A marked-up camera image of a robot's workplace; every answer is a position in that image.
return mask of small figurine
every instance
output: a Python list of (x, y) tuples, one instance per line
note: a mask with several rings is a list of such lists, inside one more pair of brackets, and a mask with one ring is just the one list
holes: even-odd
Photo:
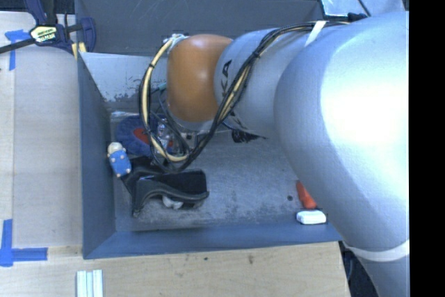
[(131, 172), (130, 159), (121, 143), (114, 142), (108, 145), (107, 156), (116, 177), (128, 175)]

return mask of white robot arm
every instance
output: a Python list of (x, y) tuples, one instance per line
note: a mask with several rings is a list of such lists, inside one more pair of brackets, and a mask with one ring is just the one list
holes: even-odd
[(216, 115), (276, 140), (380, 297), (410, 294), (408, 23), (402, 12), (233, 41), (197, 35), (168, 62), (171, 118), (212, 130)]

